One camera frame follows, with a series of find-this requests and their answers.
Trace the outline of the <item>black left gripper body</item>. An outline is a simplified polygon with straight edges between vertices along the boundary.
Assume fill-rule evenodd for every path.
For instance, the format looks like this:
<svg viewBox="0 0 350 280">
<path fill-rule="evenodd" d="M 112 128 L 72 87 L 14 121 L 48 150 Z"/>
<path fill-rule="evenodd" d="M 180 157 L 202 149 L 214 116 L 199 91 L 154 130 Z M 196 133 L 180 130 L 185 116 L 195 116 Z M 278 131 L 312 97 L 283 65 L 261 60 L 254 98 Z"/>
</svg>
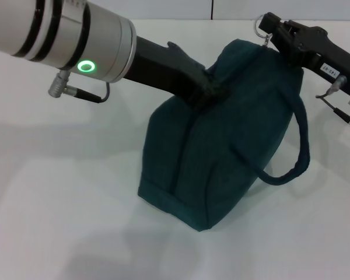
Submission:
<svg viewBox="0 0 350 280">
<path fill-rule="evenodd" d="M 167 47 L 138 37 L 134 60 L 124 78 L 169 92 L 188 103 L 200 86 L 200 69 L 205 68 L 177 44 Z"/>
</svg>

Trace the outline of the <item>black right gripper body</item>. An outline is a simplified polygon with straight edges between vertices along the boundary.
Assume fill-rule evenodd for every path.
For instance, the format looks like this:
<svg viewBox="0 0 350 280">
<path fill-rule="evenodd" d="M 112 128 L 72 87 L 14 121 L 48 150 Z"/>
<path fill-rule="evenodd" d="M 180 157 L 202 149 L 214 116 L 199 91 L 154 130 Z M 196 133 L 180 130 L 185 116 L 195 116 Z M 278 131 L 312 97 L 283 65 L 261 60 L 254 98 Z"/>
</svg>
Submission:
<svg viewBox="0 0 350 280">
<path fill-rule="evenodd" d="M 350 53 L 335 45 L 328 33 L 320 27 L 307 27 L 299 32 L 299 43 L 304 49 L 302 67 L 330 83 L 343 75 L 346 84 L 341 88 L 350 95 Z"/>
</svg>

